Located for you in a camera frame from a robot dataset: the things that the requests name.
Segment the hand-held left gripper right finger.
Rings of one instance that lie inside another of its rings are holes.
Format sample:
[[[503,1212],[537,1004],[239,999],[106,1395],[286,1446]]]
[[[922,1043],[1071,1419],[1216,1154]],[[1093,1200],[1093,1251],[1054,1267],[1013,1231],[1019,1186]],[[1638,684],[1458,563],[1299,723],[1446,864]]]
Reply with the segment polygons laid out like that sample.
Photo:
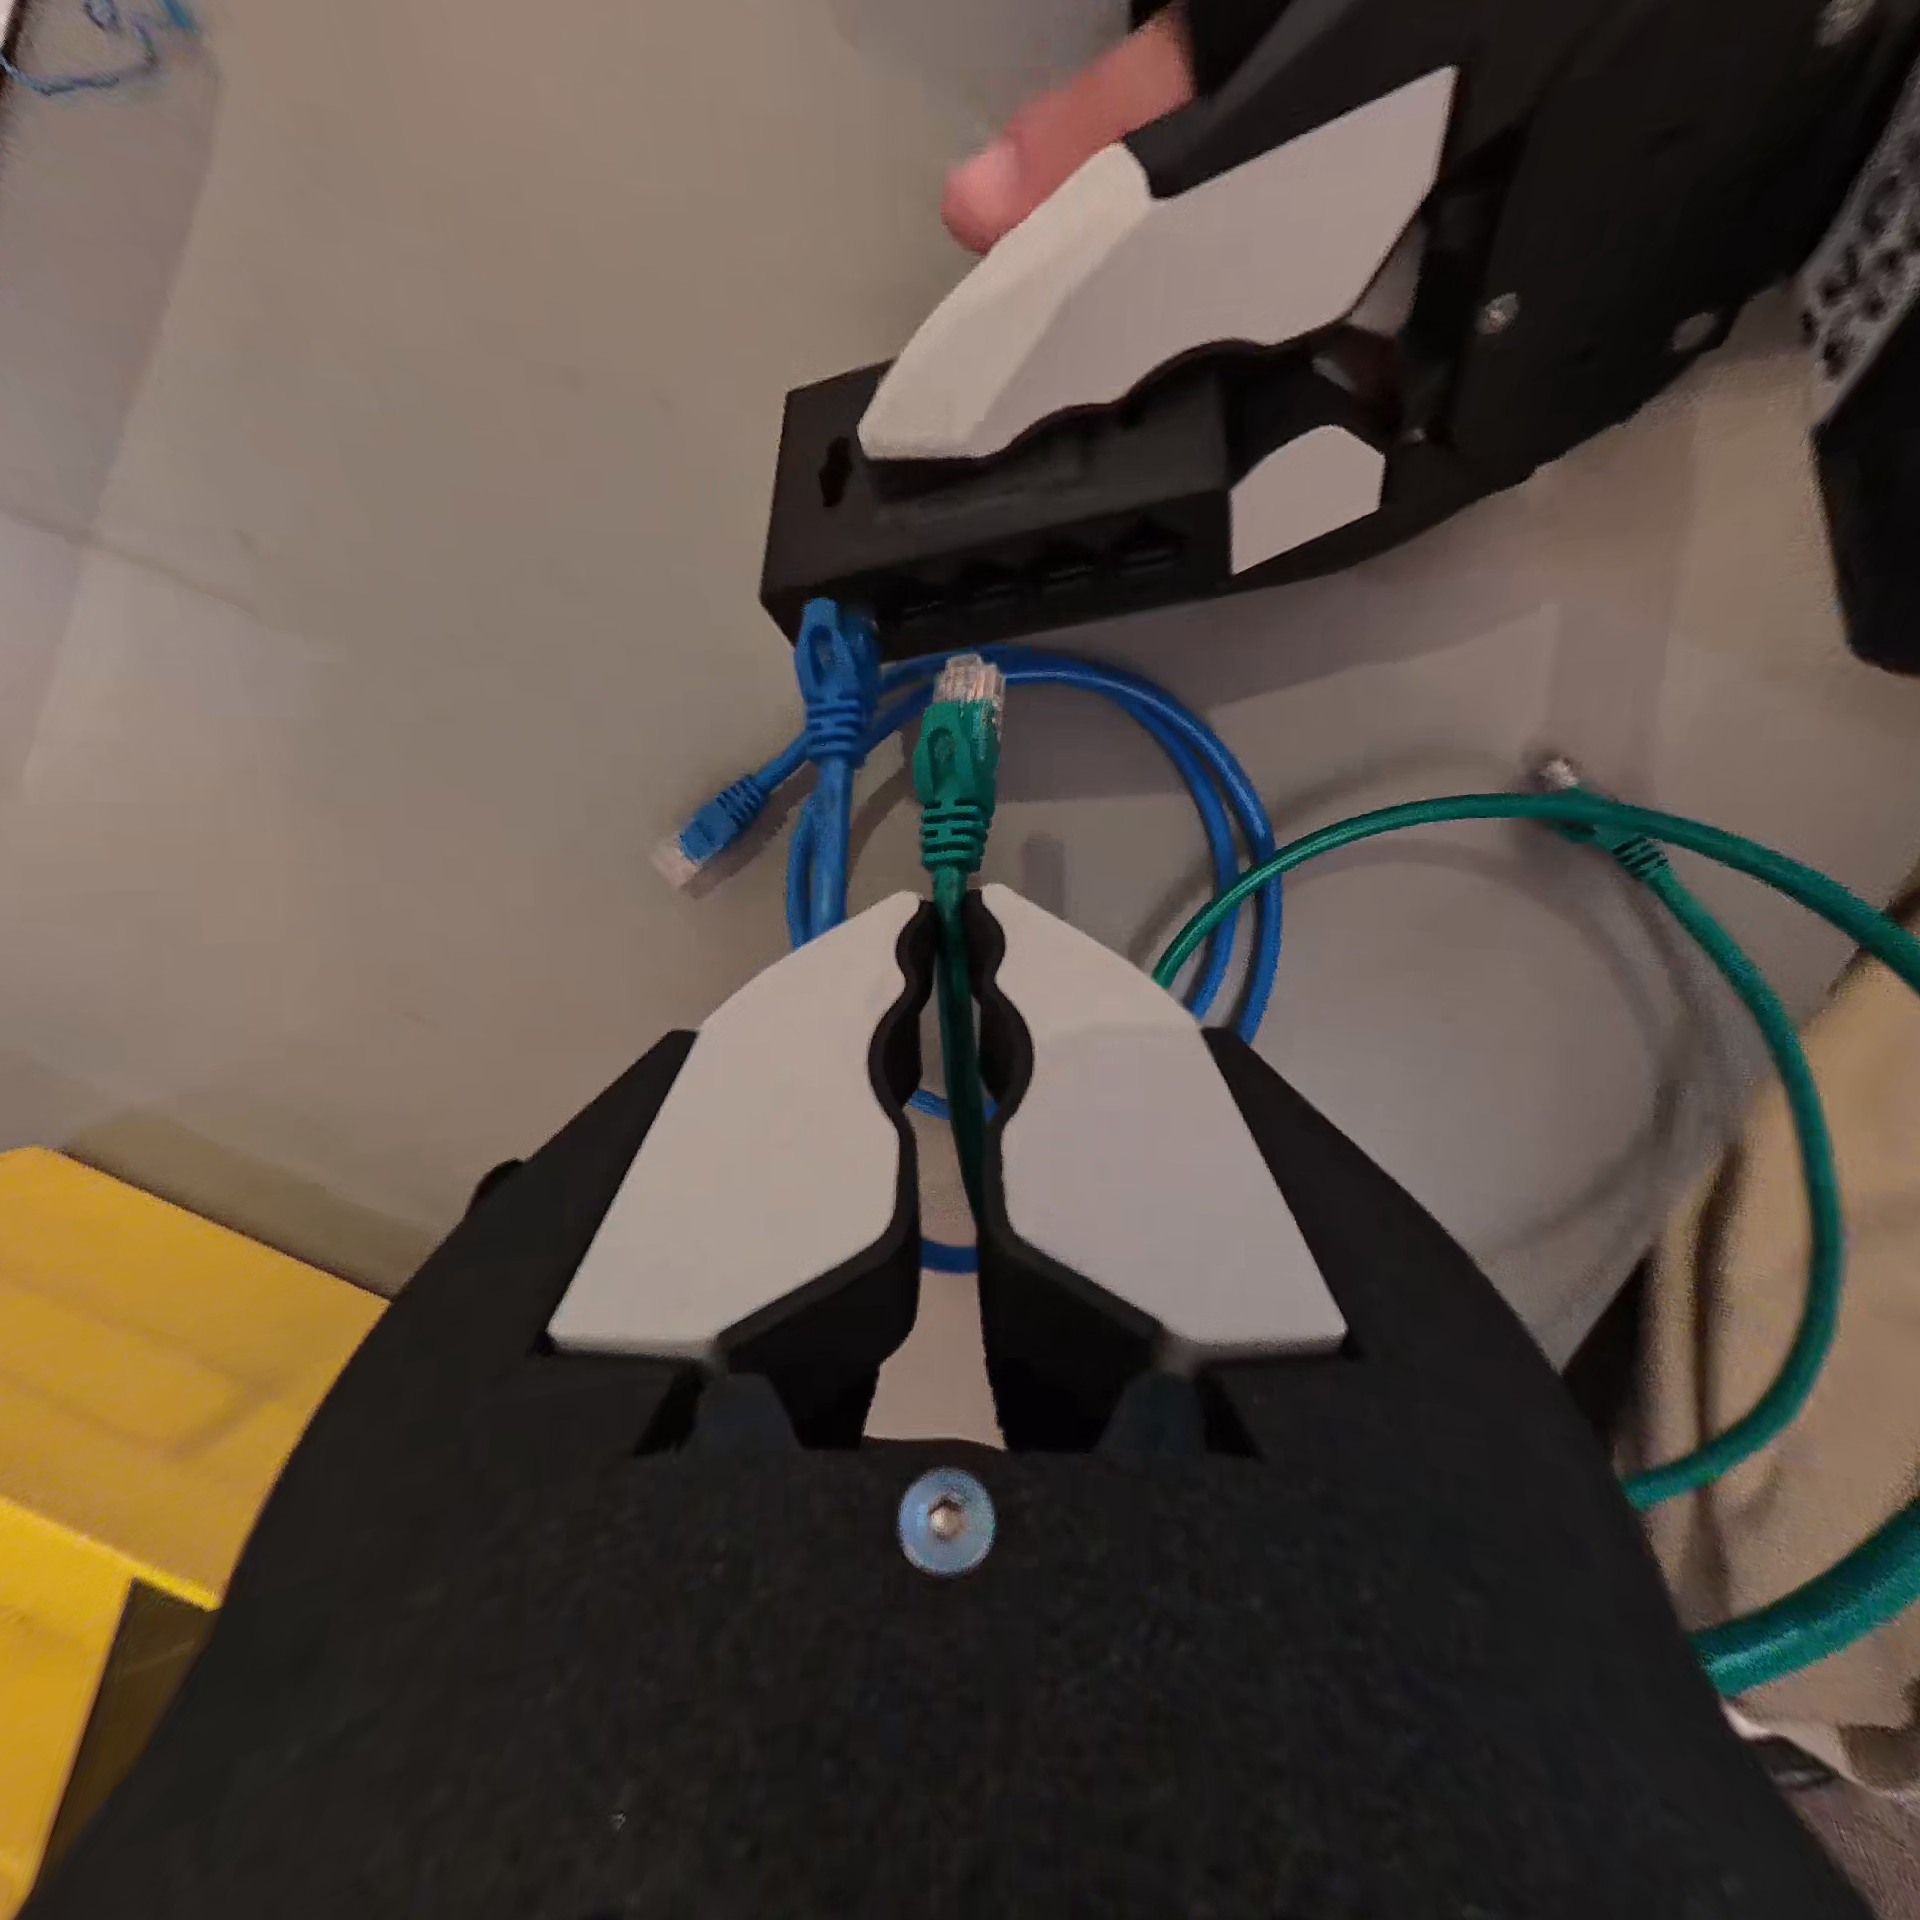
[[[1088,1452],[1136,1381],[1335,1356],[1349,1322],[1216,1059],[1147,974],[1002,882],[966,909],[977,1292],[1010,1452]]]

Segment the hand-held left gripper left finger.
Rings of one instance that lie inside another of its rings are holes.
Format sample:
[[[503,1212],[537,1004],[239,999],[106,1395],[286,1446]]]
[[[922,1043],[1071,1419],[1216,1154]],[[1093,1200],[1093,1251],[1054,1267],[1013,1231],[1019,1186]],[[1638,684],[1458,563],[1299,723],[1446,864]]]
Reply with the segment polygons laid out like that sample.
[[[922,1304],[925,900],[895,894],[705,1019],[546,1323],[559,1352],[759,1375],[856,1448]]]

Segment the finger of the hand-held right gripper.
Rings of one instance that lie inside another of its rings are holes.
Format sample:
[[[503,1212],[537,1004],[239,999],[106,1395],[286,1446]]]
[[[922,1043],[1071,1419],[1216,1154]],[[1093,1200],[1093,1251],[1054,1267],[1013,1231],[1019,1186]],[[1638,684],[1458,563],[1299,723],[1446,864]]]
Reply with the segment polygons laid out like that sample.
[[[1194,351],[1345,319],[1437,181],[1455,87],[1440,67],[1168,199],[1130,149],[1101,150],[925,319],[863,452],[991,459]]]
[[[1369,518],[1383,485],[1385,452],[1339,422],[1265,452],[1233,482],[1233,579]]]

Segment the black network switch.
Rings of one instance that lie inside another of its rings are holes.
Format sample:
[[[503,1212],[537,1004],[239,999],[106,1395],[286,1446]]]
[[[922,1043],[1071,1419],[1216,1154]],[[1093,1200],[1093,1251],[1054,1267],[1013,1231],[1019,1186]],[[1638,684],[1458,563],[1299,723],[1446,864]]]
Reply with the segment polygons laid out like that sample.
[[[1233,438],[1194,367],[982,461],[874,459],[882,365],[785,397],[759,600],[795,640],[830,598],[889,663],[1201,600],[1231,579]]]

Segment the yellow plastic bin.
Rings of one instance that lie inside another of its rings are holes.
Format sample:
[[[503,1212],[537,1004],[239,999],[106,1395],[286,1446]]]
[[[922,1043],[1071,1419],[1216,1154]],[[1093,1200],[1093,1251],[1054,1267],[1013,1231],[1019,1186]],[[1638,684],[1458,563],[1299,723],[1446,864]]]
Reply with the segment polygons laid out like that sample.
[[[2,1914],[200,1660],[374,1292],[57,1154],[2,1157]]]

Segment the person's right hand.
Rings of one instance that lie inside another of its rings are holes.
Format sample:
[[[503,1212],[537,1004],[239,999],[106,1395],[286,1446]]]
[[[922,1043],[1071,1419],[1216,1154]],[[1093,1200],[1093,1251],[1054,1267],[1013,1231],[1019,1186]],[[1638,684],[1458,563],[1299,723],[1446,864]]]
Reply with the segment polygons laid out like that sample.
[[[949,237],[986,256],[1087,163],[1195,96],[1185,5],[1165,5],[1042,91],[944,182]]]

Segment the beige trousers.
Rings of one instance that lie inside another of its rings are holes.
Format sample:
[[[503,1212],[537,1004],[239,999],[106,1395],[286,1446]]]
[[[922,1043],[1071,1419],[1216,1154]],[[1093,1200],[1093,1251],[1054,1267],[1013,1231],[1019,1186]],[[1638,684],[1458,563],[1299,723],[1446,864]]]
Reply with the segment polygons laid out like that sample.
[[[1859,957],[1807,1034],[1837,1144],[1847,1274],[1832,1356],[1790,1431],[1714,1487],[1657,1506],[1650,1548],[1687,1626],[1745,1616],[1839,1564],[1918,1485],[1918,1005]],[[1809,1208],[1785,1094],[1669,1216],[1650,1256],[1639,1404],[1619,1460],[1690,1454],[1749,1413],[1798,1328]],[[1918,1620],[1745,1693],[1739,1714],[1915,1807]]]

